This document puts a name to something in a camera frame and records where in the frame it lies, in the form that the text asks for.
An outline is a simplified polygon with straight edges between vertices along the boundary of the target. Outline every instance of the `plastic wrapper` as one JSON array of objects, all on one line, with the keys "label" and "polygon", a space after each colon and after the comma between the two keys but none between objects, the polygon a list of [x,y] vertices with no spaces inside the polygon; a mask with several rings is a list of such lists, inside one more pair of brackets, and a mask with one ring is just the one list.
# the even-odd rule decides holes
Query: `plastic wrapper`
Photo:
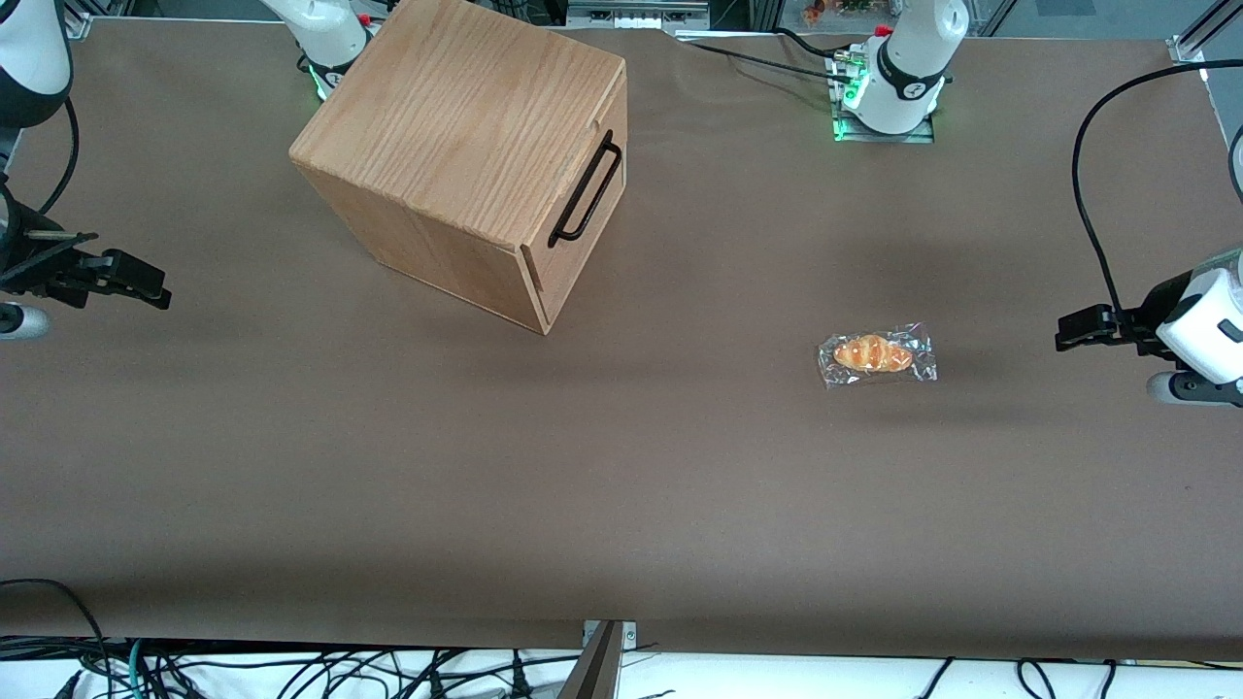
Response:
[{"label": "plastic wrapper", "polygon": [[936,356],[924,323],[834,335],[820,345],[818,361],[820,376],[829,388],[853,383],[936,381]]}]

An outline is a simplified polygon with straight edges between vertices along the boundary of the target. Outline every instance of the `black metal handle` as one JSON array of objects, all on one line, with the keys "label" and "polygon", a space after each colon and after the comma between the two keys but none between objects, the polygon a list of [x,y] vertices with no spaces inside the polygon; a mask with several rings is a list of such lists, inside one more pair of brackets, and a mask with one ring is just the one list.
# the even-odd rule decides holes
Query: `black metal handle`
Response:
[{"label": "black metal handle", "polygon": [[[587,192],[587,185],[590,184],[592,178],[595,175],[595,170],[600,167],[600,160],[604,159],[605,153],[613,153],[613,164],[609,165],[609,170],[604,173],[604,182],[600,183],[600,188],[595,190],[595,197],[592,198],[592,205],[587,208],[587,213],[583,214],[583,220],[578,221],[578,226],[574,230],[566,230],[566,224],[569,223],[571,214],[578,208],[579,200],[583,199],[583,193]],[[587,230],[588,221],[592,220],[592,214],[595,213],[595,206],[600,204],[600,199],[604,198],[604,190],[609,188],[609,183],[613,182],[613,175],[618,172],[618,165],[622,164],[622,148],[613,143],[613,129],[604,132],[604,141],[600,142],[600,147],[595,149],[595,154],[592,155],[592,162],[587,165],[587,172],[578,180],[578,187],[574,188],[574,193],[571,194],[569,201],[566,204],[566,210],[561,213],[561,218],[557,219],[557,225],[553,228],[552,234],[548,236],[548,248],[557,244],[557,240],[578,240],[582,238],[583,231]]]}]

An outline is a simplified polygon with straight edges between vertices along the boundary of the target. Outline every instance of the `brown table surface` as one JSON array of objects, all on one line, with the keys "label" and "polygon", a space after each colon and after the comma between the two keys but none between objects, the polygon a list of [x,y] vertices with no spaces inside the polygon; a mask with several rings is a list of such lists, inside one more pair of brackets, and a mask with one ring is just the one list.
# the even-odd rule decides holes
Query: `brown table surface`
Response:
[{"label": "brown table surface", "polygon": [[[295,172],[316,102],[282,26],[97,22],[55,218],[165,269],[173,307],[45,302],[48,337],[0,346],[0,573],[117,636],[1243,650],[1241,413],[1053,351],[1105,300],[1074,132],[1162,44],[967,41],[936,144],[878,146],[833,141],[814,78],[574,36],[629,62],[630,178],[539,337],[374,264]],[[20,198],[66,143],[27,133]],[[1084,187],[1127,301],[1238,239],[1226,172],[1195,75],[1101,114]],[[940,382],[824,389],[824,337],[910,321]],[[4,631],[85,632],[11,595]]]}]

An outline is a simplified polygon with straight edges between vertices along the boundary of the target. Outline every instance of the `croissant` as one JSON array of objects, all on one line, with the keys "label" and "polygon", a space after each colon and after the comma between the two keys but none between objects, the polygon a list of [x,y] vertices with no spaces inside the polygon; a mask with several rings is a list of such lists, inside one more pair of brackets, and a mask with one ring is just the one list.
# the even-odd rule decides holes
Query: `croissant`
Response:
[{"label": "croissant", "polygon": [[900,372],[911,366],[915,356],[879,335],[865,335],[838,345],[833,358],[843,367],[860,372]]}]

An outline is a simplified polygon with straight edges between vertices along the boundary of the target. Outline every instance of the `wooden box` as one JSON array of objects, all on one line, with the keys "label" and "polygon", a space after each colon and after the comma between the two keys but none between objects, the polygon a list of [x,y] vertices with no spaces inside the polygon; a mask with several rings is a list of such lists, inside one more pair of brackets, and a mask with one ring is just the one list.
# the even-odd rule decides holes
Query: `wooden box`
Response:
[{"label": "wooden box", "polygon": [[290,149],[382,264],[547,333],[625,188],[625,61],[404,0]]}]

